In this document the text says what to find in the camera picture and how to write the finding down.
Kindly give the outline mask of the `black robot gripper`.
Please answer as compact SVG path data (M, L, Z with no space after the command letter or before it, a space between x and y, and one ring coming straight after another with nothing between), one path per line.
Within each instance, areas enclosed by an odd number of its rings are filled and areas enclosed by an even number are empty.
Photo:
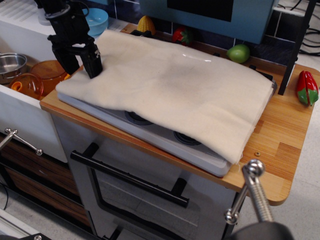
M93 37L89 36L86 16L89 7L84 3L46 3L45 18L49 20L55 34L49 35L52 51L56 60L69 74L74 74L80 67L76 55L70 51L74 45L83 45L80 58L90 79L102 71L100 51Z

